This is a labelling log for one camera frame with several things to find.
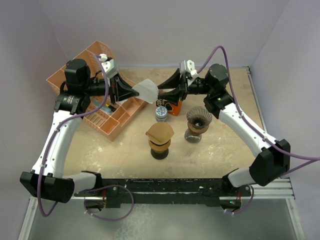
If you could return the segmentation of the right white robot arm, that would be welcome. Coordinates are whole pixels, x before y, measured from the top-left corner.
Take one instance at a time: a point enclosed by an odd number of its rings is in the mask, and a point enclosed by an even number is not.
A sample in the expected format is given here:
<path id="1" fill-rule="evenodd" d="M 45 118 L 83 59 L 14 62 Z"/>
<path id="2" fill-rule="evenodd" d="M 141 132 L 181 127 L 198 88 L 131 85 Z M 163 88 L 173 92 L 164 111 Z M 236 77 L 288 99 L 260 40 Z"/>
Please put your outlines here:
<path id="1" fill-rule="evenodd" d="M 230 127 L 248 146 L 255 160 L 251 166 L 236 169 L 225 175 L 222 190 L 228 196 L 235 195 L 241 186 L 258 184 L 262 187 L 287 173 L 290 168 L 291 145 L 285 139 L 277 140 L 261 129 L 236 104 L 228 93 L 229 74 L 225 66 L 213 64 L 205 77 L 199 77 L 190 60 L 180 67 L 166 81 L 158 85 L 164 90 L 158 95 L 173 105 L 186 99 L 187 95 L 205 95 L 206 110 L 216 119 Z"/>

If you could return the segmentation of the clear glass carafe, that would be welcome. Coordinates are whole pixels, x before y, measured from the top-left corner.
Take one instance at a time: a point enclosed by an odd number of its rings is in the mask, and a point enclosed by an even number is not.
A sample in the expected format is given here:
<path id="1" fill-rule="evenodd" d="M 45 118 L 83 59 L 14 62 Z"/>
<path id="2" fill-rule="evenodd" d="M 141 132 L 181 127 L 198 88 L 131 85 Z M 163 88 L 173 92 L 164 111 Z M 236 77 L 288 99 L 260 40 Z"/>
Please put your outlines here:
<path id="1" fill-rule="evenodd" d="M 202 135 L 194 135 L 193 133 L 191 133 L 188 129 L 185 131 L 184 133 L 184 139 L 191 143 L 191 144 L 196 144 L 199 143 L 202 139 Z"/>

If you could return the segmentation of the white paper coffee filter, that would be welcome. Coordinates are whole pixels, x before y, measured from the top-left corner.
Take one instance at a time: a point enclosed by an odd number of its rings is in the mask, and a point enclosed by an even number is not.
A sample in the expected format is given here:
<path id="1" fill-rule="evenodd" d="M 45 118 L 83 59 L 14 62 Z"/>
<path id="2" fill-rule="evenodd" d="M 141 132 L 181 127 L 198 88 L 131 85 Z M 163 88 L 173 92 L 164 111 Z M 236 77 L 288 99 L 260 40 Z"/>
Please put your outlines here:
<path id="1" fill-rule="evenodd" d="M 136 96 L 137 99 L 149 104 L 153 104 L 158 99 L 159 89 L 149 78 L 137 83 L 132 87 L 132 89 L 139 93 L 139 95 Z"/>

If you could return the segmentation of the brown paper coffee filter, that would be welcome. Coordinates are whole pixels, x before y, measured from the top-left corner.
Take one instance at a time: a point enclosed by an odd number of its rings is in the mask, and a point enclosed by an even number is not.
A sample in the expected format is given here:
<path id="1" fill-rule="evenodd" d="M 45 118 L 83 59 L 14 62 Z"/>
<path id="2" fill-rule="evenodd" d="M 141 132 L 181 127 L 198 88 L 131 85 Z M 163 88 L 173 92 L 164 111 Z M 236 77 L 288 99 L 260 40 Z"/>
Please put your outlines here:
<path id="1" fill-rule="evenodd" d="M 163 145 L 173 137 L 174 130 L 167 122 L 156 122 L 146 131 L 145 134 L 151 142 L 156 145 Z"/>

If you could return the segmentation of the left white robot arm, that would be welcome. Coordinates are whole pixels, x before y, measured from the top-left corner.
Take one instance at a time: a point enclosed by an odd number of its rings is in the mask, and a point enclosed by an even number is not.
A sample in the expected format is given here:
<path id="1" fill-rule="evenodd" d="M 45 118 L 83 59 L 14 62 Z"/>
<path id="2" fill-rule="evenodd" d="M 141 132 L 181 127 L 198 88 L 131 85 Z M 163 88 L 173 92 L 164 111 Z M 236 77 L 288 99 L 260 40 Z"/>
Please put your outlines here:
<path id="1" fill-rule="evenodd" d="M 84 59 L 75 58 L 66 63 L 65 81 L 60 85 L 55 99 L 51 128 L 43 150 L 31 171 L 22 172 L 21 184 L 39 200 L 67 203 L 79 192 L 87 191 L 98 196 L 103 191 L 101 174 L 82 171 L 73 176 L 64 176 L 64 166 L 73 136 L 84 116 L 98 111 L 88 111 L 91 97 L 110 97 L 112 103 L 137 97 L 139 93 L 124 82 L 115 60 L 104 54 L 95 60 L 103 79 L 91 76 Z"/>

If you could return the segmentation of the smoky glass dripper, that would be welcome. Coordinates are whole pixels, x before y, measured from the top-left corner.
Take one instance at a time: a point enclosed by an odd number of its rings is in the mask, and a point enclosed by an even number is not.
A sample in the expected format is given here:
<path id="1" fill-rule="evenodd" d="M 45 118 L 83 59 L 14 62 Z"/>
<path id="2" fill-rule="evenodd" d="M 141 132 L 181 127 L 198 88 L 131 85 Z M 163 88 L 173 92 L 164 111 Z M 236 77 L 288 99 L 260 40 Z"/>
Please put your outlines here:
<path id="1" fill-rule="evenodd" d="M 212 122 L 212 114 L 205 107 L 195 106 L 187 112 L 186 119 L 193 127 L 204 128 Z"/>

